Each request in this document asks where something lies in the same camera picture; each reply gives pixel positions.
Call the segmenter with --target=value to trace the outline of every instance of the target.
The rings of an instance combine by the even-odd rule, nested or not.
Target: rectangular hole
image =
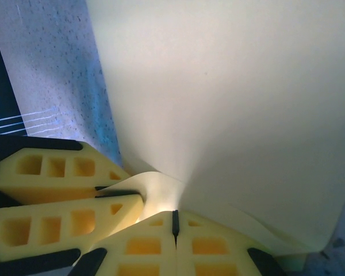
[[[117,276],[159,276],[158,264],[120,264]]]
[[[40,244],[60,241],[61,217],[45,217],[41,220]]]
[[[8,246],[23,246],[28,243],[31,217],[11,218],[2,224],[1,239]]]
[[[111,180],[120,180],[121,177],[119,177],[115,172],[111,171],[110,172],[110,179]]]
[[[220,237],[195,237],[191,242],[193,254],[224,255],[228,254],[226,241]]]
[[[126,255],[161,254],[161,242],[157,237],[134,237],[126,244]]]
[[[237,267],[234,264],[226,263],[196,263],[195,276],[239,276]]]
[[[91,233],[95,228],[93,210],[77,210],[71,212],[71,235],[80,236]]]
[[[47,175],[49,177],[65,176],[65,158],[49,158]]]
[[[42,166],[41,155],[28,155],[18,160],[16,173],[17,174],[33,174],[40,175]]]
[[[92,159],[74,158],[74,175],[78,177],[92,177],[95,174],[95,163]]]

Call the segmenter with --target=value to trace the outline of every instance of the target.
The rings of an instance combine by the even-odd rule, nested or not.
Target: white paper sheet
[[[87,4],[125,165],[322,249],[345,202],[345,1]]]

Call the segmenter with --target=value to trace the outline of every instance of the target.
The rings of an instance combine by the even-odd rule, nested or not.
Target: gray speckled surface
[[[120,162],[85,1],[0,0],[0,49],[29,135],[83,140]],[[46,275],[67,275],[70,269]],[[345,275],[345,208],[301,275]]]

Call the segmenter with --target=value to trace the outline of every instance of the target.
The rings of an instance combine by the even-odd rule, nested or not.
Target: black rubber tip
[[[257,248],[249,248],[248,253],[262,276],[286,276],[286,273],[270,254]]]
[[[108,251],[98,248],[84,254],[68,276],[95,276]]]
[[[175,246],[177,245],[178,235],[180,232],[180,224],[179,224],[179,211],[175,210],[172,212],[172,234],[175,238]]]

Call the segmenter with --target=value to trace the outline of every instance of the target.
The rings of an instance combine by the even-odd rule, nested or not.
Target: thin line
[[[60,128],[63,128],[63,127],[65,127],[65,126],[67,126],[67,125],[62,125],[62,126],[60,126],[60,127],[58,127],[58,128],[49,128],[49,129],[45,129],[44,131],[37,131],[37,132],[29,133],[28,136],[31,136],[31,135],[34,135],[34,134],[37,134],[37,133],[43,133],[43,132],[46,132],[46,131],[55,131],[55,130],[60,129]]]
[[[14,119],[14,118],[19,118],[19,117],[28,116],[28,115],[33,115],[33,114],[45,113],[45,112],[50,111],[50,110],[53,110],[53,108],[46,109],[46,110],[44,110],[44,111],[38,111],[38,112],[32,112],[32,113],[17,115],[17,116],[13,116],[13,117],[6,117],[6,118],[0,119],[0,121],[9,120],[9,119]]]
[[[22,19],[22,15],[21,15],[21,10],[19,9],[18,5],[16,5],[16,6],[17,6],[17,10],[18,10],[18,15],[19,15],[19,17],[21,19],[21,24],[23,25],[23,19]]]
[[[18,132],[18,131],[25,131],[26,129],[30,129],[30,128],[37,128],[37,127],[41,127],[43,125],[51,125],[52,123],[49,123],[49,124],[41,124],[41,125],[34,125],[34,126],[30,126],[29,128],[21,128],[21,129],[16,129],[14,131],[8,131],[8,132],[3,132],[3,133],[0,133],[0,135],[2,134],[10,134],[10,133],[14,133],[14,132]]]
[[[2,125],[0,126],[0,128],[6,128],[6,127],[10,127],[12,125],[20,125],[20,124],[24,124],[25,122],[33,122],[33,121],[38,121],[38,120],[42,120],[42,119],[49,119],[51,117],[56,116],[57,114],[48,116],[48,117],[41,117],[41,118],[37,118],[37,119],[32,119],[32,120],[28,120],[28,121],[23,121],[23,122],[16,122],[15,124],[10,124],[10,125]]]

